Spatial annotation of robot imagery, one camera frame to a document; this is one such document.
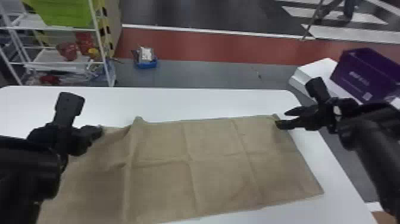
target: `red object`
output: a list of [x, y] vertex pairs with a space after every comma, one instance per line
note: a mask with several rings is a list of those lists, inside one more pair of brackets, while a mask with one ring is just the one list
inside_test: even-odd
[[51, 84], [51, 85], [59, 85], [60, 84], [60, 79], [56, 76], [42, 76], [40, 77], [40, 82], [42, 84]]
[[89, 32], [75, 32], [76, 44], [82, 55], [89, 55], [89, 49], [94, 48], [92, 35]]
[[60, 43], [56, 46], [57, 51], [67, 61], [73, 61], [78, 57], [76, 48], [77, 46], [75, 43]]

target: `purple box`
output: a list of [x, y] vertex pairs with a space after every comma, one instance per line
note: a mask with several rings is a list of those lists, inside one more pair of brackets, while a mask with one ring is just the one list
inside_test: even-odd
[[370, 48], [344, 51], [330, 79], [361, 102], [398, 93], [400, 65]]

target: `white table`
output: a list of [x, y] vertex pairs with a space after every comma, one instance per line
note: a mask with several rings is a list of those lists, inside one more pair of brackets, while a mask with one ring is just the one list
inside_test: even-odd
[[[135, 116], [149, 122], [283, 113], [299, 102], [288, 91], [154, 88], [6, 87], [0, 89], [0, 135], [26, 137], [52, 120], [60, 92], [86, 99], [74, 125], [126, 126]], [[325, 194], [256, 211], [182, 223], [376, 223], [318, 132], [290, 132]]]

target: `beige cloth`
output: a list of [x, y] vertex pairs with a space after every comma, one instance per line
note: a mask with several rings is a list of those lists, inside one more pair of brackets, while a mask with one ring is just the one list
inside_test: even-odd
[[40, 224], [160, 223], [302, 200], [323, 193], [273, 116], [107, 129], [71, 159]]

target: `robotic arm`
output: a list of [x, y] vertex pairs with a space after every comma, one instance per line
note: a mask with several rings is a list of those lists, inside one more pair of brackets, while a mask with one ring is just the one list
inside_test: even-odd
[[338, 134], [347, 150], [355, 151], [373, 181], [383, 209], [400, 223], [400, 111], [388, 103], [358, 105], [354, 99], [332, 98], [323, 80], [311, 79], [306, 85], [317, 101], [310, 107], [296, 107], [279, 120], [279, 129], [327, 127]]
[[68, 156], [84, 154], [102, 135], [98, 127], [72, 127], [84, 103], [84, 98], [62, 92], [52, 122], [27, 139], [0, 136], [1, 223], [36, 223], [42, 202], [57, 195]]

